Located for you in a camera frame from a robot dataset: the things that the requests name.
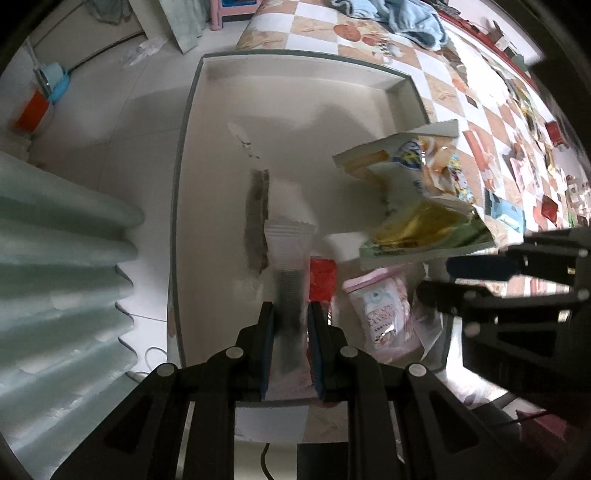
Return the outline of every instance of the yellow snack package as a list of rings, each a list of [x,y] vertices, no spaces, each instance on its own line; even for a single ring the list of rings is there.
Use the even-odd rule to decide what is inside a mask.
[[[426,127],[437,131],[436,124]],[[474,196],[461,172],[453,135],[425,135],[417,130],[421,129],[334,157],[337,166],[375,185],[387,201],[386,220],[360,248],[362,268],[446,258],[495,246],[472,206]]]

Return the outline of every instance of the blue towel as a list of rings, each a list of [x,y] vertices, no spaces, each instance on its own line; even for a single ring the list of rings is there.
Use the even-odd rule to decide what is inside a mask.
[[[421,0],[331,0],[345,15],[387,23],[393,33],[409,38],[427,50],[447,43],[447,33],[437,11]]]

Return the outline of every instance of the checkered tablecloth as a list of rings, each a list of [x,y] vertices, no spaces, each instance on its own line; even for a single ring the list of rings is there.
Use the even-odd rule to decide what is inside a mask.
[[[483,54],[490,52],[468,39],[451,34],[454,42],[463,41]],[[238,50],[289,49],[338,54],[365,60],[410,74],[431,121],[456,119],[460,137],[457,139],[459,160],[470,189],[476,197],[476,209],[491,230],[499,247],[520,243],[523,235],[503,222],[484,214],[484,189],[486,182],[479,170],[465,131],[472,131],[478,138],[487,158],[494,158],[495,188],[497,196],[523,209],[530,231],[568,227],[567,206],[564,194],[559,193],[556,182],[548,176],[544,161],[543,145],[538,145],[530,135],[525,117],[518,105],[509,99],[504,105],[487,106],[479,100],[479,86],[466,85],[441,52],[424,50],[410,40],[390,33],[375,21],[350,18],[323,0],[264,0],[247,26],[236,46]],[[536,95],[510,69],[488,57],[495,68],[507,78],[514,79],[523,90]],[[534,111],[535,120],[550,144],[544,120]],[[519,142],[532,159],[539,172],[541,185],[526,185],[521,192],[507,166],[503,155]],[[541,215],[543,193],[558,204],[556,226]],[[517,291],[522,291],[521,280]],[[509,286],[509,294],[515,289]]]

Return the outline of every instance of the plastic wrapper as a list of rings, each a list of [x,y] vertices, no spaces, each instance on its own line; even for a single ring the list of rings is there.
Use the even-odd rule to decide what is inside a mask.
[[[129,50],[122,58],[123,68],[132,67],[143,59],[158,53],[167,41],[166,37],[154,37],[142,42],[135,50]]]
[[[411,324],[425,350],[421,357],[423,361],[443,334],[443,314],[423,305],[415,296],[411,309]]]
[[[274,374],[310,369],[306,358],[307,305],[313,225],[291,220],[265,222],[269,263],[274,282]]]
[[[410,322],[410,305],[400,272],[379,268],[347,280],[348,293],[365,334],[365,350],[388,364],[421,346]]]
[[[363,268],[445,258],[495,246],[471,205],[474,196],[452,138],[404,133],[362,147],[337,155],[335,162],[381,189],[387,200],[385,222],[360,248]]]
[[[326,258],[310,260],[310,301],[319,301],[325,318],[331,321],[331,302],[336,288],[336,262]]]

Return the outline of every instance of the white tile floor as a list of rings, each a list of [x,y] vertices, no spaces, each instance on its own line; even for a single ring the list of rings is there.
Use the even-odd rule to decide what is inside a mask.
[[[233,50],[246,25],[227,22],[220,31],[206,29],[186,55],[169,42],[125,69],[121,58],[144,37],[99,55],[74,71],[50,126],[31,147],[31,159],[49,172],[145,213],[143,225],[128,235],[138,259],[120,265],[134,283],[133,295],[119,304],[135,320],[134,330],[123,336],[138,354],[135,371],[149,371],[162,361],[159,350],[150,347],[166,350],[173,169],[195,69],[204,53]]]

